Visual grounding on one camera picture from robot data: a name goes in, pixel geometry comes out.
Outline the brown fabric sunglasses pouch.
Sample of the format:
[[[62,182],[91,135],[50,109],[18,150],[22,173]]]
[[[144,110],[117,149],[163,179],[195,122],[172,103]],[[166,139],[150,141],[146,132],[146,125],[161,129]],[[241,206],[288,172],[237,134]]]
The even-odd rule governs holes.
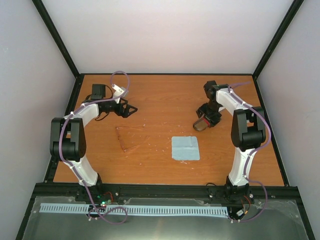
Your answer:
[[[198,132],[202,132],[210,126],[211,124],[204,117],[199,118],[193,123],[193,129]]]

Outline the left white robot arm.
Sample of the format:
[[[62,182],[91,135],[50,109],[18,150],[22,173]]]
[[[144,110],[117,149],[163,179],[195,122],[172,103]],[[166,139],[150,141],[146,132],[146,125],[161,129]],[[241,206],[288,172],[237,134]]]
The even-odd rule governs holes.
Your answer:
[[[102,113],[127,118],[138,111],[125,99],[129,92],[127,88],[113,83],[109,88],[110,98],[106,98],[106,88],[105,84],[93,84],[91,94],[79,108],[64,117],[53,118],[50,126],[50,154],[70,168],[78,183],[87,187],[86,195],[95,202],[103,198],[104,188],[100,175],[86,156],[85,126]]]

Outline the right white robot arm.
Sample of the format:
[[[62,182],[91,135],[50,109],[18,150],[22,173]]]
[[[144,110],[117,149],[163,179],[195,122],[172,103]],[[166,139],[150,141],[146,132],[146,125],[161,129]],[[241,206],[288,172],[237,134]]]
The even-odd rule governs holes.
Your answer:
[[[222,110],[232,115],[230,136],[235,154],[222,195],[228,202],[237,203],[250,195],[248,178],[251,165],[256,152],[266,141],[266,131],[270,129],[263,108],[245,102],[232,86],[211,80],[204,84],[203,89],[208,102],[197,109],[198,120],[193,123],[193,128],[201,132],[216,126],[221,121]]]

